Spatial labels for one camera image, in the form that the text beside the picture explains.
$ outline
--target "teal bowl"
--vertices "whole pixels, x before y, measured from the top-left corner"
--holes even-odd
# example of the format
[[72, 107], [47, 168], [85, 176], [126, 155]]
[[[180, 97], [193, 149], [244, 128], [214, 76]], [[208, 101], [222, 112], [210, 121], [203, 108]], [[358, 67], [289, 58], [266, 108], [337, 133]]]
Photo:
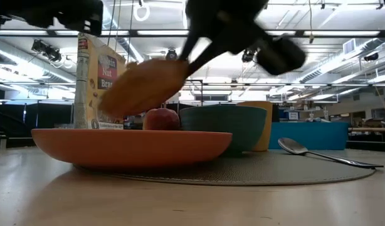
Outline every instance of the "teal bowl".
[[257, 144], [265, 126], [266, 110], [213, 105], [186, 108], [180, 110], [179, 115], [183, 130], [232, 133], [232, 141], [223, 155], [238, 156]]

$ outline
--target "blue bin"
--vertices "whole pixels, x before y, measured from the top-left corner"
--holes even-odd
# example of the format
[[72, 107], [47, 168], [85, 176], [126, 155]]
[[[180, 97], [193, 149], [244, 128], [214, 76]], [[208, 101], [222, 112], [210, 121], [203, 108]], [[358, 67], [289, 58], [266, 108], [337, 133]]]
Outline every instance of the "blue bin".
[[278, 139], [287, 137], [309, 150], [344, 150], [348, 128], [346, 122], [273, 122], [269, 149], [281, 149]]

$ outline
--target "peach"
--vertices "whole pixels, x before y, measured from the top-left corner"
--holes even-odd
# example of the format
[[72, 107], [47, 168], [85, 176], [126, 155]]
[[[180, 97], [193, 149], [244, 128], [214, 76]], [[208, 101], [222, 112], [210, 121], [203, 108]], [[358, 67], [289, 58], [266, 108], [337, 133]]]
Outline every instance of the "peach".
[[179, 116], [174, 110], [165, 108], [151, 109], [145, 114], [142, 129], [166, 131], [179, 130]]

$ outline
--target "fluorescent light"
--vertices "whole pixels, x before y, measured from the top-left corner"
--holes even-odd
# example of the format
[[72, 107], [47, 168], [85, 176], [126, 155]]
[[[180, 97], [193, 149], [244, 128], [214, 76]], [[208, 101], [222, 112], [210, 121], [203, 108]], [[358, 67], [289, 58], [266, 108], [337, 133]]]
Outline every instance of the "fluorescent light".
[[312, 87], [312, 86], [327, 86], [327, 84], [317, 84], [317, 83], [292, 83], [292, 85], [295, 85], [295, 86], [304, 86], [304, 87]]
[[3, 85], [3, 84], [0, 84], [0, 87], [7, 88], [7, 89], [12, 89], [12, 90], [17, 90], [17, 91], [20, 91], [20, 92], [27, 92], [28, 91], [26, 88], [20, 87], [18, 85]]
[[267, 31], [267, 33], [268, 35], [276, 35], [276, 36], [284, 35], [284, 34], [294, 35], [295, 31]]
[[311, 99], [312, 100], [322, 100], [322, 99], [329, 98], [333, 95], [335, 95], [335, 94], [320, 94], [320, 95], [316, 95], [315, 97], [312, 97]]
[[124, 30], [121, 30], [121, 31], [116, 31], [116, 30], [107, 31], [107, 30], [103, 30], [101, 35], [112, 35], [112, 36], [116, 36], [116, 35], [129, 35], [129, 31], [124, 31]]
[[208, 83], [208, 85], [214, 85], [214, 86], [245, 86], [245, 83]]
[[138, 35], [188, 35], [188, 30], [145, 30], [137, 31]]
[[[313, 31], [313, 35], [324, 36], [363, 36], [377, 35], [380, 31]], [[305, 31], [304, 35], [311, 35], [311, 31]]]
[[366, 87], [368, 84], [332, 84], [335, 87]]
[[354, 92], [354, 91], [359, 90], [359, 89], [360, 88], [349, 89], [349, 90], [346, 90], [346, 91], [339, 93], [339, 95], [349, 94], [349, 93]]
[[326, 100], [321, 100], [321, 101], [314, 101], [316, 104], [336, 104], [339, 103], [338, 101], [326, 101]]
[[380, 75], [376, 78], [368, 80], [367, 83], [377, 83], [377, 82], [383, 82], [383, 81], [385, 81], [385, 75]]
[[146, 53], [146, 55], [151, 57], [164, 57], [166, 54], [162, 52], [156, 52], [156, 53]]
[[0, 30], [0, 35], [47, 35], [45, 30]]
[[78, 31], [55, 31], [58, 35], [78, 35]]
[[262, 87], [266, 87], [266, 86], [281, 86], [280, 83], [250, 83], [251, 86], [262, 86]]
[[342, 78], [339, 78], [337, 80], [334, 80], [332, 83], [335, 84], [335, 83], [342, 83], [342, 82], [346, 82], [354, 77], [356, 77], [357, 75], [348, 75], [348, 76], [345, 76], [345, 77], [342, 77]]
[[375, 86], [375, 87], [385, 87], [385, 83], [377, 83], [377, 84], [374, 84], [372, 86]]

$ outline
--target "desk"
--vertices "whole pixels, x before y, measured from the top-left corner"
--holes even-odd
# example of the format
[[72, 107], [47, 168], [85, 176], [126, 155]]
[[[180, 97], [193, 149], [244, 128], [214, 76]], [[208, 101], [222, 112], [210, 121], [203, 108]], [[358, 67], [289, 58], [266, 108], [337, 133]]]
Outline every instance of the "desk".
[[[347, 150], [385, 165], [385, 153]], [[308, 186], [173, 185], [89, 175], [36, 148], [0, 154], [0, 226], [380, 226], [385, 168], [365, 179]]]

